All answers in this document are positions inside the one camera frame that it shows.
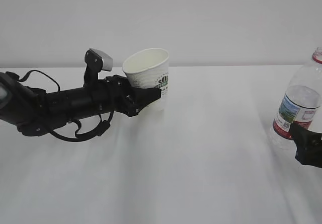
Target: water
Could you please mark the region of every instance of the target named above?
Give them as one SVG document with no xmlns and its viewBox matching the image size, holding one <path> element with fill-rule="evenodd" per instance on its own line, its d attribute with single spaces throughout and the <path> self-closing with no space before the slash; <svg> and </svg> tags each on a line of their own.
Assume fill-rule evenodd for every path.
<svg viewBox="0 0 322 224">
<path fill-rule="evenodd" d="M 322 103 L 322 98 L 315 90 L 305 86 L 290 86 L 286 91 L 287 97 L 296 105 L 305 108 L 316 108 Z M 284 150 L 296 148 L 294 141 L 285 139 L 278 135 L 271 126 L 268 138 L 271 143 Z"/>
</svg>

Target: cup rim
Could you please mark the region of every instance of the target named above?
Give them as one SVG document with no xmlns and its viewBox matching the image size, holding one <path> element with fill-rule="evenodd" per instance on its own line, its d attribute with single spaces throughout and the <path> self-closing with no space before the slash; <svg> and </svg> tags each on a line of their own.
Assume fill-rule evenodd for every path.
<svg viewBox="0 0 322 224">
<path fill-rule="evenodd" d="M 132 57 L 136 56 L 137 54 L 140 54 L 140 53 L 142 53 L 142 52 L 144 52 L 144 51 L 154 50 L 154 49 L 158 49 L 158 50 L 162 50 L 162 51 L 166 52 L 166 53 L 167 53 L 167 57 L 165 58 L 165 60 L 163 60 L 163 61 L 161 61 L 160 63 L 155 64 L 155 65 L 153 65 L 153 66 L 150 66 L 150 67 L 147 67 L 147 68 L 144 68 L 144 69 L 138 70 L 138 71 L 134 71 L 134 72 L 126 72 L 126 71 L 124 70 L 124 63 L 125 63 L 126 61 L 128 61 L 130 58 L 132 58 Z M 159 65 L 162 65 L 163 63 L 165 63 L 168 59 L 169 59 L 169 52 L 168 52 L 167 50 L 163 49 L 163 48 L 148 48 L 148 49 L 143 49 L 143 50 L 141 50 L 141 51 L 139 51 L 139 52 L 136 52 L 135 54 L 133 54 L 133 55 L 131 55 L 131 56 L 127 57 L 127 58 L 126 58 L 126 60 L 125 60 L 125 61 L 123 62 L 123 64 L 122 64 L 122 70 L 123 70 L 123 72 L 124 72 L 124 73 L 126 73 L 126 74 L 138 74 L 138 73 L 141 73 L 141 72 L 147 71 L 147 70 L 149 70 L 149 69 L 156 68 L 156 67 L 158 67 Z"/>
</svg>

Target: bottle cap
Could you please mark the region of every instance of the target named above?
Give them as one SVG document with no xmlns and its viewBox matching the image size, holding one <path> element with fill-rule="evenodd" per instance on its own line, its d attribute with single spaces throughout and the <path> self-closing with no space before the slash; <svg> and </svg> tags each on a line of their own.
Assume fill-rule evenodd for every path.
<svg viewBox="0 0 322 224">
<path fill-rule="evenodd" d="M 317 62 L 322 64 L 322 47 L 319 47 L 314 52 L 312 58 Z"/>
</svg>

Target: plastic water bottle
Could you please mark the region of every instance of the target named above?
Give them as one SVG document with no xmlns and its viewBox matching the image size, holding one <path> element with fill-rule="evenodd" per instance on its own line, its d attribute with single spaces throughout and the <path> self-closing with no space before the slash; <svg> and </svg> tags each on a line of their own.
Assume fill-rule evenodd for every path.
<svg viewBox="0 0 322 224">
<path fill-rule="evenodd" d="M 291 123 L 306 129 L 322 104 L 322 47 L 317 48 L 312 60 L 293 76 L 269 132 L 269 139 L 280 148 L 295 149 L 289 133 Z"/>
</svg>

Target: water bottle label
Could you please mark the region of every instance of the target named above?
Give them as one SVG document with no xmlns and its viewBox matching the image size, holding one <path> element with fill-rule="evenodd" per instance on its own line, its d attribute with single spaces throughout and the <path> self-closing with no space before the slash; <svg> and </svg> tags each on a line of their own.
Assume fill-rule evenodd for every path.
<svg viewBox="0 0 322 224">
<path fill-rule="evenodd" d="M 293 103 L 284 96 L 279 111 L 273 121 L 273 128 L 280 136 L 292 140 L 289 133 L 291 123 L 308 129 L 313 121 L 317 108 L 305 108 Z"/>
</svg>

